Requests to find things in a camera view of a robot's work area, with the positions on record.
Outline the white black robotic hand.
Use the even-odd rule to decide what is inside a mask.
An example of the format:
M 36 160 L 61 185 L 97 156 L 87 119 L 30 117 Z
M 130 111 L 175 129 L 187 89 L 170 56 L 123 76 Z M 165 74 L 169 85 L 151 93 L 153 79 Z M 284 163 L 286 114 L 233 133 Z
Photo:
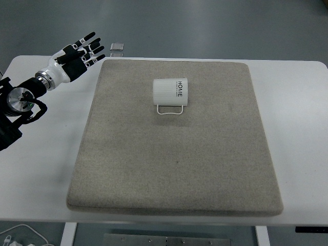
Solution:
M 92 39 L 91 32 L 78 41 L 68 44 L 48 60 L 46 67 L 40 69 L 35 77 L 47 90 L 54 90 L 62 83 L 70 83 L 78 79 L 97 62 L 105 58 L 99 54 L 104 49 L 100 38 Z

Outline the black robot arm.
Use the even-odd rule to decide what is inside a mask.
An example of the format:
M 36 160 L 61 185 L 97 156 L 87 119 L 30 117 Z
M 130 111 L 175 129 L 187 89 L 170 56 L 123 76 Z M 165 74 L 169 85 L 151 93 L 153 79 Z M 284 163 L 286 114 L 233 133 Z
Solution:
M 38 98 L 46 94 L 47 81 L 33 77 L 14 87 L 10 78 L 1 79 L 1 150 L 22 137 L 19 128 L 39 120 L 47 106 Z

